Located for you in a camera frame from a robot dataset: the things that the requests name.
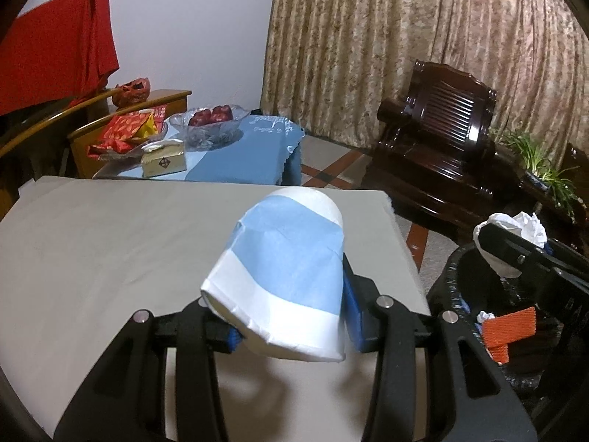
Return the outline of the glass fruit bowl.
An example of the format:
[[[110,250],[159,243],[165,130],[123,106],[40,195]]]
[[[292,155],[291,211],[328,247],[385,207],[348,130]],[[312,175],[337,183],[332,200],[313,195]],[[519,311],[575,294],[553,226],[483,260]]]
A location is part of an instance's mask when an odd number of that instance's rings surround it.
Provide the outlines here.
[[[182,141],[187,151],[210,151],[223,148],[243,136],[241,121],[251,112],[236,105],[196,108],[165,119],[173,139]]]

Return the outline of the beige tissue box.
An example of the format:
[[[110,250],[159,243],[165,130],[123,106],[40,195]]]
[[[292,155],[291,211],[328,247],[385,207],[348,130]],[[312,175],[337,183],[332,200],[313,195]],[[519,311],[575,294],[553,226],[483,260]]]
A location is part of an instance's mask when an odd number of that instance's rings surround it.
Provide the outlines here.
[[[171,139],[147,144],[143,148],[141,167],[147,179],[187,170],[184,142]]]

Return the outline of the potted green plant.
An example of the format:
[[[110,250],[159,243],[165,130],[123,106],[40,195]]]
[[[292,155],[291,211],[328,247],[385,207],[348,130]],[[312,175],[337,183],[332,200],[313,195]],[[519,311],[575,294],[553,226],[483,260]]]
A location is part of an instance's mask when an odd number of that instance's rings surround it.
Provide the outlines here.
[[[575,221],[573,204],[580,203],[576,187],[572,180],[564,177],[565,170],[555,168],[540,143],[523,130],[505,130],[499,137],[499,142],[520,157],[526,173],[547,187],[546,193],[550,195],[556,208],[566,211],[568,217]]]

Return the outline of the red cloth cover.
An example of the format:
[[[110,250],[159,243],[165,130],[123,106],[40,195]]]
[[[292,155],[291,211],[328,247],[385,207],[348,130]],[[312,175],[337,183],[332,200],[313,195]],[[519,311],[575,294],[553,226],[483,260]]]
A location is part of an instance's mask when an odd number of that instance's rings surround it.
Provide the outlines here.
[[[86,97],[118,69],[110,0],[50,0],[1,42],[1,113]]]

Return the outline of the black trash bag bin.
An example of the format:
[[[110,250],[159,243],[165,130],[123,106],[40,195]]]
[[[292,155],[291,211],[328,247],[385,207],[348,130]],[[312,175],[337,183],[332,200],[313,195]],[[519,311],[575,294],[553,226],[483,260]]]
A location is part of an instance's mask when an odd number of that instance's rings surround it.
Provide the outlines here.
[[[552,241],[487,236],[452,252],[427,296],[450,310],[506,383],[537,441],[588,438],[588,259]]]

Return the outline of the orange foam net in bin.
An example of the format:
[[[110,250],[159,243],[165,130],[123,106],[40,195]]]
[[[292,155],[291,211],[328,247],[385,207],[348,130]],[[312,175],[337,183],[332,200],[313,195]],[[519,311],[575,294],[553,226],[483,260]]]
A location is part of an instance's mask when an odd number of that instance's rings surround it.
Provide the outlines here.
[[[503,365],[509,362],[509,345],[536,334],[536,309],[528,307],[501,316],[480,311],[477,315],[483,344],[491,358]]]

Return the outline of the blue tablecloth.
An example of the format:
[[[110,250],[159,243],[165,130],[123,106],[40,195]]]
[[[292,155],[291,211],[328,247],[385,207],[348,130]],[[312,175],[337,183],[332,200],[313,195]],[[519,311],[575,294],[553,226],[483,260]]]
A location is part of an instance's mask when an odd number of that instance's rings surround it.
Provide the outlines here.
[[[159,180],[299,186],[304,129],[278,116],[248,116],[237,140],[223,148],[186,153],[187,170]]]

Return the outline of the grey table mat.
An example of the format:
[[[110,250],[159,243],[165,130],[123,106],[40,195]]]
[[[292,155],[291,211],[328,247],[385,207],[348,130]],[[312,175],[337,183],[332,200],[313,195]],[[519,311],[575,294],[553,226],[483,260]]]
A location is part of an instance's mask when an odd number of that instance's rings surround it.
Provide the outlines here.
[[[1,222],[1,367],[49,439],[139,309],[182,309],[269,186],[44,177]],[[356,441],[375,358],[310,363],[241,347],[216,357],[234,441]]]

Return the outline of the red snack packages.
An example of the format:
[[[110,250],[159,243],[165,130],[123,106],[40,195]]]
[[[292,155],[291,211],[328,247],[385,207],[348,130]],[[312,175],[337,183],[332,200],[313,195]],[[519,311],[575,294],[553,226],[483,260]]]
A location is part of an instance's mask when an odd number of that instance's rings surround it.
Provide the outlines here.
[[[95,142],[87,149],[87,156],[99,157],[114,153],[125,155],[152,137],[163,136],[167,106],[161,105],[114,116]]]

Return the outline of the blue white paper cup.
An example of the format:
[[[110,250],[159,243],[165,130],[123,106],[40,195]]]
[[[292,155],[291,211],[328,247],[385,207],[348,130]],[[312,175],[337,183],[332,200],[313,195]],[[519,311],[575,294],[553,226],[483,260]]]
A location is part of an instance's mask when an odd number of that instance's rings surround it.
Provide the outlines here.
[[[201,286],[207,306],[259,355],[345,359],[341,211],[310,187],[283,187],[237,222]]]

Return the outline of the beige patterned curtain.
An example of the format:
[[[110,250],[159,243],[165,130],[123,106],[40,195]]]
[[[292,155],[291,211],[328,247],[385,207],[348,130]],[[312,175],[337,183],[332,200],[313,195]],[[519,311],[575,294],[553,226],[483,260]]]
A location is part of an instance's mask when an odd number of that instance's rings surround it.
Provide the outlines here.
[[[494,131],[530,132],[554,162],[587,148],[588,38],[565,0],[274,0],[262,112],[370,148],[419,60],[494,89]]]

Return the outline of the wooden chair frame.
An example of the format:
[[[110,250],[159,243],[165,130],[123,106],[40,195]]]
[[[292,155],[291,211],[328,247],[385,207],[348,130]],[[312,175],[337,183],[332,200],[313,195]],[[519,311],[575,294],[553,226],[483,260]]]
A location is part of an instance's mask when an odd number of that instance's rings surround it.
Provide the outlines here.
[[[66,172],[68,135],[109,115],[109,99],[117,93],[116,89],[103,89],[80,102],[65,99],[51,103],[1,138],[2,215],[14,206],[18,188],[26,180]]]

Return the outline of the dark wooden side table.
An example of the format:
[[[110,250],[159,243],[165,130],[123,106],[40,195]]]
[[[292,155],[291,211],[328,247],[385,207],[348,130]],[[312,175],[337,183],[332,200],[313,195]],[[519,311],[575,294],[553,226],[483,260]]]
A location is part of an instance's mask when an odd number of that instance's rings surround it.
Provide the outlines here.
[[[584,252],[588,245],[588,201],[576,194],[558,201],[555,187],[543,183],[524,167],[515,150],[496,143],[489,163],[490,193],[484,217],[505,213],[514,217],[524,211],[536,214],[550,238]]]

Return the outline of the white tissue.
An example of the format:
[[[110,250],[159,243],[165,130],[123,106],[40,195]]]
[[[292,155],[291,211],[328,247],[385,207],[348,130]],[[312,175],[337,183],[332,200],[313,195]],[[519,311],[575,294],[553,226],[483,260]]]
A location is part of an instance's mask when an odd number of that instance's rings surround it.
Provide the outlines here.
[[[505,213],[491,214],[485,221],[480,222],[473,229],[473,242],[483,259],[493,269],[494,273],[503,278],[516,278],[521,275],[521,270],[504,262],[498,256],[494,256],[481,245],[481,232],[484,228],[492,228],[489,233],[498,242],[523,242],[532,245],[536,249],[545,249],[548,236],[544,225],[535,214],[527,214],[521,211],[514,217]]]

